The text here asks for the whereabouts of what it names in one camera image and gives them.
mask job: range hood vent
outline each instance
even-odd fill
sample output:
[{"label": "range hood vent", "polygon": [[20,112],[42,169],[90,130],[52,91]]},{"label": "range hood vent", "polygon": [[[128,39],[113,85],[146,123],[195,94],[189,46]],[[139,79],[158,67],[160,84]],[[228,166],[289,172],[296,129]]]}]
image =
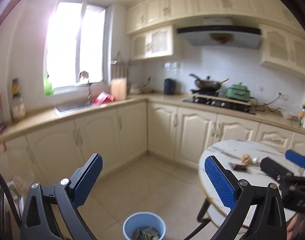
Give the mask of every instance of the range hood vent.
[{"label": "range hood vent", "polygon": [[180,37],[195,46],[229,46],[258,49],[261,30],[235,25],[204,25],[177,29]]}]

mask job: kitchen sink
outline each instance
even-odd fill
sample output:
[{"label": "kitchen sink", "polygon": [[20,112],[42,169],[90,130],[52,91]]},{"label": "kitchen sink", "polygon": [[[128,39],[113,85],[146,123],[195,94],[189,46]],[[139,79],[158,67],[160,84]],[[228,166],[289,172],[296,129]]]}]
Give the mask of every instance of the kitchen sink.
[{"label": "kitchen sink", "polygon": [[69,103],[69,104],[64,104],[60,106],[56,106],[54,108],[54,111],[57,115],[63,115],[63,114],[68,114],[73,111],[86,108],[92,106],[92,103],[88,103],[88,101],[80,101],[80,102],[75,102],[75,103]]}]

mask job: blue bucket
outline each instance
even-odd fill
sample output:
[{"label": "blue bucket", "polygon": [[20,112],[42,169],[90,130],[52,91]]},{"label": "blue bucket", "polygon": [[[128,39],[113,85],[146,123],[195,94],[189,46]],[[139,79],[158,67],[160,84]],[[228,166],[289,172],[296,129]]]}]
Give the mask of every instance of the blue bucket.
[{"label": "blue bucket", "polygon": [[128,217],[123,225],[123,233],[127,240],[132,240],[132,235],[138,228],[153,227],[159,233],[159,240],[166,234],[166,224],[162,218],[150,212],[138,212]]}]

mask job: black kettle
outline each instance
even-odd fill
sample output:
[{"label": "black kettle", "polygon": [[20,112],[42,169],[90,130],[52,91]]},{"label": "black kettle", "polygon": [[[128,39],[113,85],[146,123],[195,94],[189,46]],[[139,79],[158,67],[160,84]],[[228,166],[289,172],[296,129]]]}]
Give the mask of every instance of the black kettle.
[{"label": "black kettle", "polygon": [[176,89],[176,80],[172,78],[166,78],[164,81],[164,94],[173,95]]}]

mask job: wooden cutting board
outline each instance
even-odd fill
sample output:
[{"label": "wooden cutting board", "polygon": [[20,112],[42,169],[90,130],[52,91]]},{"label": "wooden cutting board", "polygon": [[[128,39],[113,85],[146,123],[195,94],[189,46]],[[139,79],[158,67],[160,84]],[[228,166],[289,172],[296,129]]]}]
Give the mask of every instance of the wooden cutting board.
[{"label": "wooden cutting board", "polygon": [[127,97],[127,78],[114,78],[110,82],[110,94],[117,100]]}]

